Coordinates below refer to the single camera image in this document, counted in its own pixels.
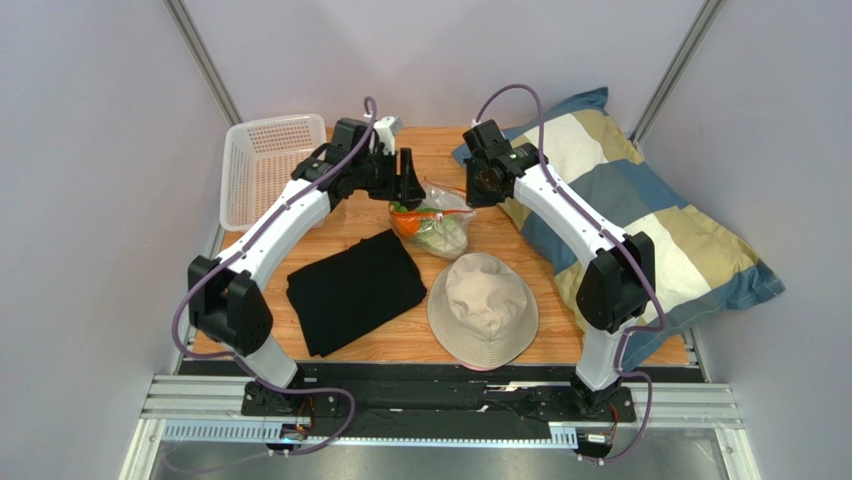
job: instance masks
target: black cloth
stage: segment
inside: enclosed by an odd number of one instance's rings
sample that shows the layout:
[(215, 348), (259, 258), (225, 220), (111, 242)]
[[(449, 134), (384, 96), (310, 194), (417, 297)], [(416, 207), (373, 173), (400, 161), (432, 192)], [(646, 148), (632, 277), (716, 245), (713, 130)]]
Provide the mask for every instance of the black cloth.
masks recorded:
[(391, 230), (293, 272), (287, 297), (313, 355), (328, 355), (423, 301), (420, 270)]

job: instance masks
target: cable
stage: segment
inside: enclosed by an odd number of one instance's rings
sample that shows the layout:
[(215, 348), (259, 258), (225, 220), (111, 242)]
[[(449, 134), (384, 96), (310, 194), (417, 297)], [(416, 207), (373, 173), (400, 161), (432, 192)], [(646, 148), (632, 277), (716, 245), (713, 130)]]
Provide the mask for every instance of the cable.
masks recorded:
[(243, 457), (239, 460), (235, 460), (231, 463), (226, 463), (226, 464), (220, 465), (218, 467), (198, 468), (198, 469), (176, 467), (169, 461), (168, 454), (162, 455), (160, 457), (160, 461), (163, 463), (164, 467), (168, 468), (169, 470), (171, 470), (175, 473), (181, 473), (183, 475), (207, 475), (209, 473), (216, 473), (216, 472), (221, 472), (222, 470), (228, 470), (230, 468), (236, 467), (237, 465), (240, 465), (240, 464), (243, 464), (243, 463), (246, 463), (246, 462), (250, 462), (252, 460), (257, 460), (259, 458), (269, 457), (269, 455), (270, 455), (269, 450), (267, 450), (265, 452), (256, 453), (254, 455), (249, 455), (249, 456)]
[(500, 90), (497, 90), (496, 92), (494, 92), (493, 95), (491, 95), (491, 97), (488, 98), (488, 100), (485, 101), (485, 104), (482, 105), (482, 108), (479, 109), (479, 113), (476, 115), (476, 123), (480, 122), (480, 120), (482, 119), (482, 116), (485, 114), (485, 109), (488, 108), (488, 106), (491, 104), (491, 102), (494, 101), (494, 99), (496, 99), (498, 96), (500, 96), (503, 92), (506, 92), (507, 90), (513, 90), (513, 89), (526, 90), (527, 92), (530, 93), (530, 95), (532, 95), (533, 100), (535, 100), (535, 106), (536, 106), (536, 109), (537, 109), (537, 112), (538, 112), (538, 163), (541, 166), (542, 172), (544, 172), (544, 176), (547, 177), (548, 183), (550, 183), (550, 185), (553, 187), (553, 190), (555, 192), (559, 193), (559, 196), (561, 196), (566, 202), (568, 202), (568, 204), (571, 205), (574, 208), (574, 210), (577, 211), (577, 213), (582, 215), (583, 218), (585, 218), (590, 224), (592, 224), (592, 226), (595, 227), (595, 229), (597, 229), (597, 231), (601, 235), (606, 237), (606, 239), (609, 240), (610, 243), (615, 245), (615, 247), (619, 250), (619, 252), (621, 252), (621, 254), (624, 255), (624, 258), (627, 260), (627, 263), (630, 264), (630, 268), (633, 269), (633, 272), (639, 278), (639, 283), (642, 284), (642, 288), (644, 288), (645, 292), (648, 293), (648, 297), (650, 298), (651, 303), (654, 305), (654, 309), (657, 311), (657, 318), (660, 320), (659, 324), (656, 325), (656, 326), (634, 325), (632, 327), (625, 328), (624, 333), (621, 336), (621, 340), (618, 342), (618, 348), (616, 349), (615, 359), (613, 360), (613, 368), (615, 369), (615, 371), (618, 373), (618, 375), (621, 378), (642, 378), (642, 379), (644, 379), (648, 383), (648, 400), (647, 400), (647, 403), (645, 405), (645, 415), (642, 418), (642, 424), (639, 426), (638, 435), (636, 435), (636, 438), (633, 439), (633, 441), (630, 443), (630, 445), (628, 445), (627, 448), (624, 449), (624, 451), (622, 451), (621, 453), (619, 453), (618, 455), (615, 455), (613, 457), (609, 457), (607, 459), (602, 459), (602, 458), (598, 458), (598, 459), (592, 458), (591, 459), (591, 461), (593, 463), (597, 463), (598, 465), (603, 465), (606, 462), (614, 462), (614, 461), (617, 461), (621, 458), (624, 458), (628, 453), (630, 453), (633, 450), (633, 448), (636, 446), (636, 443), (639, 441), (639, 438), (642, 437), (642, 433), (645, 432), (645, 427), (648, 425), (648, 419), (650, 418), (650, 413), (651, 413), (651, 399), (652, 399), (652, 390), (653, 390), (651, 377), (648, 376), (648, 374), (646, 374), (644, 372), (638, 372), (638, 371), (637, 372), (624, 372), (624, 371), (622, 371), (621, 361), (622, 361), (622, 357), (624, 356), (624, 351), (627, 348), (628, 337), (635, 332), (661, 332), (661, 331), (663, 331), (666, 328), (666, 312), (663, 310), (663, 306), (660, 304), (660, 300), (657, 298), (657, 294), (656, 294), (656, 292), (654, 292), (654, 288), (651, 287), (651, 283), (648, 281), (648, 278), (645, 277), (645, 273), (642, 271), (642, 268), (639, 266), (639, 264), (633, 258), (633, 255), (630, 254), (630, 252), (627, 250), (627, 248), (624, 245), (621, 244), (621, 241), (619, 241), (618, 238), (615, 235), (612, 234), (612, 232), (610, 232), (609, 230), (604, 228), (603, 225), (601, 225), (594, 218), (594, 216), (592, 216), (576, 200), (574, 200), (568, 194), (568, 192), (566, 192), (558, 184), (556, 179), (550, 173), (550, 170), (548, 170), (547, 160), (544, 158), (544, 109), (541, 106), (541, 98), (538, 96), (538, 93), (536, 93), (536, 91), (532, 87), (530, 87), (529, 85), (526, 85), (526, 84), (522, 84), (522, 83), (513, 83), (511, 85), (506, 85), (505, 87), (501, 88)]
[[(295, 204), (302, 197), (304, 197), (305, 195), (310, 193), (312, 190), (316, 189), (323, 182), (325, 182), (329, 178), (332, 178), (334, 175), (336, 175), (338, 172), (340, 172), (340, 170), (345, 168), (346, 165), (348, 165), (349, 162), (352, 161), (352, 159), (355, 157), (355, 155), (358, 152), (361, 151), (361, 149), (364, 147), (364, 145), (370, 140), (370, 138), (372, 137), (373, 132), (374, 132), (373, 126), (376, 123), (378, 106), (376, 105), (376, 100), (373, 97), (367, 96), (367, 97), (364, 98), (364, 111), (368, 115), (370, 115), (370, 120), (367, 122), (367, 129), (364, 131), (364, 134), (358, 140), (358, 143), (355, 144), (355, 147), (349, 153), (347, 153), (345, 157), (343, 157), (343, 160), (341, 160), (340, 163), (338, 163), (337, 165), (332, 167), (328, 172), (326, 172), (325, 174), (320, 176), (318, 179), (314, 180), (310, 185), (306, 186), (302, 190), (295, 193), (292, 197), (288, 198), (284, 202), (283, 205), (281, 205), (277, 209), (275, 209), (275, 211), (266, 220), (264, 220), (264, 222), (261, 223), (260, 226), (258, 226), (257, 230), (254, 231), (254, 233), (251, 235), (251, 237), (249, 237), (249, 239), (245, 242), (245, 244), (243, 244), (242, 249), (240, 249), (238, 252), (236, 252), (232, 256), (228, 257), (227, 259), (221, 261), (219, 263), (219, 265), (216, 265), (216, 267), (214, 267), (212, 270), (210, 270), (210, 272), (208, 272), (206, 275), (201, 277), (201, 279), (195, 285), (193, 285), (192, 288), (189, 289), (189, 291), (186, 293), (186, 295), (184, 295), (183, 299), (181, 299), (180, 303), (178, 303), (178, 307), (175, 310), (174, 316), (172, 317), (172, 328), (171, 328), (172, 341), (174, 342), (177, 349), (183, 355), (185, 355), (187, 357), (197, 358), (197, 359), (207, 359), (207, 358), (217, 358), (217, 357), (232, 357), (232, 358), (234, 358), (236, 363), (243, 370), (245, 370), (245, 372), (249, 376), (254, 377), (254, 379), (257, 383), (263, 385), (264, 387), (266, 387), (266, 388), (268, 388), (272, 391), (275, 391), (275, 392), (278, 392), (278, 393), (283, 393), (283, 394), (286, 394), (286, 395), (315, 395), (315, 394), (337, 393), (337, 394), (345, 396), (349, 400), (349, 405), (350, 405), (349, 415), (346, 417), (346, 421), (343, 423), (343, 426), (341, 426), (332, 435), (329, 435), (328, 438), (326, 438), (322, 442), (320, 442), (316, 445), (313, 445), (311, 447), (305, 448), (305, 449), (294, 450), (293, 452), (289, 453), (290, 455), (306, 455), (308, 453), (316, 452), (317, 450), (321, 450), (321, 449), (327, 447), (329, 444), (331, 444), (331, 442), (333, 442), (338, 437), (340, 437), (340, 435), (343, 434), (343, 432), (347, 428), (349, 428), (349, 425), (352, 423), (352, 419), (355, 416), (355, 397), (351, 393), (349, 393), (348, 391), (343, 390), (341, 388), (328, 387), (328, 388), (309, 388), (309, 389), (288, 389), (288, 388), (281, 388), (281, 387), (278, 387), (276, 385), (273, 385), (273, 384), (267, 382), (266, 380), (264, 380), (263, 378), (259, 377), (248, 365), (246, 365), (233, 352), (195, 353), (195, 352), (189, 350), (188, 348), (186, 348), (186, 345), (184, 345), (183, 342), (181, 342), (180, 335), (178, 333), (178, 326), (180, 324), (180, 317), (183, 314), (183, 311), (189, 305), (189, 302), (192, 299), (192, 297), (194, 297), (199, 291), (201, 291), (201, 289), (204, 288), (204, 286), (207, 285), (207, 283), (210, 282), (210, 280), (213, 277), (218, 275), (219, 272), (228, 268), (228, 266), (230, 266), (234, 262), (236, 262), (237, 259), (244, 256), (251, 249), (251, 247), (260, 239), (260, 237), (264, 234), (264, 232), (266, 232), (266, 230), (268, 230), (269, 227), (273, 223), (275, 223), (275, 221), (278, 219), (278, 217), (281, 216), (282, 213), (289, 210), (290, 207), (293, 204)], [(230, 468), (234, 465), (237, 465), (237, 464), (240, 464), (240, 463), (243, 463), (243, 462), (247, 462), (247, 461), (253, 460), (255, 458), (261, 458), (262, 456), (265, 456), (265, 455), (267, 455), (267, 453), (252, 455), (250, 457), (245, 457), (243, 459), (237, 460), (236, 462), (230, 463), (228, 465), (224, 465), (222, 467), (217, 467), (217, 468), (213, 468), (213, 469), (205, 469), (205, 470), (180, 469), (180, 468), (174, 467), (174, 465), (171, 465), (165, 457), (163, 457), (162, 460), (163, 460), (163, 464), (167, 468), (169, 468), (170, 470), (173, 470), (175, 472), (185, 473), (185, 474), (203, 475), (205, 473), (213, 473), (213, 472), (217, 472), (217, 471), (222, 470), (222, 469)]]

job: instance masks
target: plastic bag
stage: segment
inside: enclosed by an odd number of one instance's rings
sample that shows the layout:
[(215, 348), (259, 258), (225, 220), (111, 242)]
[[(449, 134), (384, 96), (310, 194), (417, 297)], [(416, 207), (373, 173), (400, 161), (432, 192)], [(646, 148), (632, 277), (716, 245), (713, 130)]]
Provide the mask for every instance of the plastic bag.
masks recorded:
[(443, 258), (455, 259), (467, 250), (467, 224), (476, 212), (465, 204), (465, 191), (423, 181), (426, 198), (414, 211), (391, 202), (390, 223), (404, 241)]

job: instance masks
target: laundry basket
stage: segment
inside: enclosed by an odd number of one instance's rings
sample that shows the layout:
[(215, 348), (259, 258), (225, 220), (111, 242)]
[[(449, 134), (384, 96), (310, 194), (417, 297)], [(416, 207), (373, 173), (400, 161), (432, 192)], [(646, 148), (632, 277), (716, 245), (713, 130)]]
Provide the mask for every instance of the laundry basket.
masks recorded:
[(319, 115), (288, 115), (234, 125), (225, 136), (219, 222), (246, 231), (284, 191), (290, 174), (325, 143)]

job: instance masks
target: pillow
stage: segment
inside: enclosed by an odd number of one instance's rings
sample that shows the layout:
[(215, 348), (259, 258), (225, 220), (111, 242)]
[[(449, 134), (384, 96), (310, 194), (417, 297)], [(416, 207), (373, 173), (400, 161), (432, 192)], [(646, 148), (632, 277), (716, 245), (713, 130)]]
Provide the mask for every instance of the pillow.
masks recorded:
[[(675, 193), (645, 163), (604, 107), (607, 88), (575, 95), (545, 114), (544, 153), (563, 180), (609, 221), (654, 241), (657, 297), (666, 311), (663, 332), (637, 332), (627, 345), (624, 370), (636, 368), (663, 341), (726, 309), (743, 310), (781, 294), (777, 275), (742, 239)], [(505, 130), (513, 146), (538, 142), (538, 119)], [(466, 145), (453, 151), (463, 162)], [(585, 269), (538, 215), (517, 200), (501, 204), (532, 247), (553, 264), (562, 300), (580, 328), (588, 323), (575, 300)], [(640, 325), (655, 321), (649, 303)]]

